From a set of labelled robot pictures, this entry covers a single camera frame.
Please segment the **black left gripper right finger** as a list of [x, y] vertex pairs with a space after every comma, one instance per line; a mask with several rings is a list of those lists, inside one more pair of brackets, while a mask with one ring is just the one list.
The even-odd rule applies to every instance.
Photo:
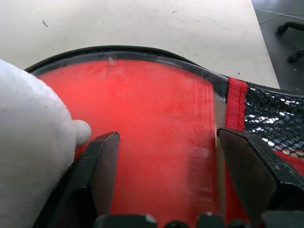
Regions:
[[217, 130], [232, 185], [252, 224], [304, 220], [304, 178], [258, 135]]

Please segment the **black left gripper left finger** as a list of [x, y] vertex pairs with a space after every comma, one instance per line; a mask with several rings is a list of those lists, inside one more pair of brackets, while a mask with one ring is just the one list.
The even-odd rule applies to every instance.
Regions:
[[35, 221], [37, 228], [91, 228], [110, 211], [119, 133], [92, 140], [52, 191]]

